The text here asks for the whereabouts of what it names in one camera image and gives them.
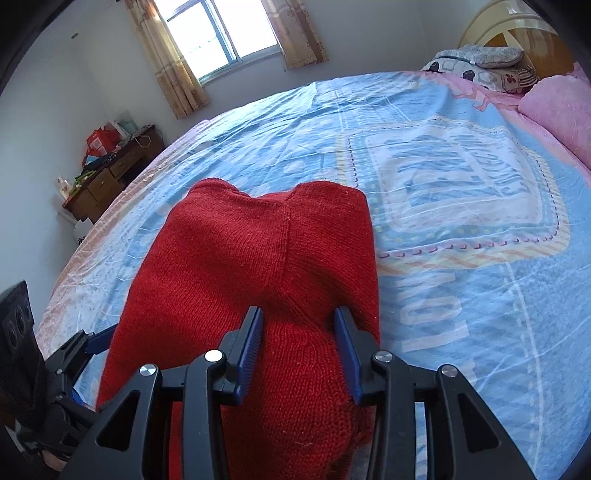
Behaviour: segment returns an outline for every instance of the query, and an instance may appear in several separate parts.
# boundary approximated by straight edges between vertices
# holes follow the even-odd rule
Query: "metal screw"
[[[390,352],[387,352],[386,350],[380,350],[379,352],[375,352],[374,358],[378,362],[388,364],[392,361],[392,358],[394,358],[394,355],[392,355]]]
[[[446,377],[455,377],[457,375],[457,368],[453,365],[443,365],[441,368],[441,373]]]
[[[205,354],[205,360],[211,363],[219,362],[223,357],[223,353],[220,350],[210,350]]]
[[[153,364],[145,364],[139,368],[139,374],[142,377],[149,377],[150,375],[154,375],[156,373],[156,365]]]

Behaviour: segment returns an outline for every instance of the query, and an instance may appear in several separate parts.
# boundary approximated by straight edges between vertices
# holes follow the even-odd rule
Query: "desk drawer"
[[[123,191],[123,185],[115,180],[109,169],[106,168],[90,182],[88,191],[97,202],[106,199],[113,201]]]
[[[134,166],[134,164],[141,158],[142,154],[142,151],[133,148],[131,151],[123,155],[123,157],[119,158],[115,164],[110,167],[113,176],[119,180],[126,171]]]

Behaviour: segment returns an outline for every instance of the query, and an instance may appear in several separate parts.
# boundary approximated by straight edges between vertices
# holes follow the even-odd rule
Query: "knit fabric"
[[[347,392],[335,308],[349,306],[359,328],[379,337],[372,225],[355,189],[316,181],[254,199],[222,180],[197,183],[131,285],[99,404],[143,364],[176,367],[216,348],[250,305],[264,312],[250,392],[240,407],[222,408],[232,479],[343,479],[353,451],[371,438],[372,419]]]

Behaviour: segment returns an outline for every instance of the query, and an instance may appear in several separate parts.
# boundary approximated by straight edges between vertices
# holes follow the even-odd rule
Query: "blue gripper pad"
[[[363,388],[361,385],[361,361],[355,351],[350,328],[357,330],[348,308],[339,307],[335,310],[335,338],[339,349],[340,364],[349,394],[357,405],[361,403]]]
[[[226,376],[235,383],[233,392],[237,405],[242,403],[251,386],[252,374],[262,342],[263,314],[259,307],[249,307],[228,353],[229,371]]]

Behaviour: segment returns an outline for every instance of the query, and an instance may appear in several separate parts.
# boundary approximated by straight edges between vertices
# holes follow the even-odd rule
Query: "beige curtain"
[[[301,0],[261,0],[288,69],[328,61]]]
[[[125,0],[125,5],[175,116],[182,118],[206,106],[207,95],[178,49],[154,0]]]

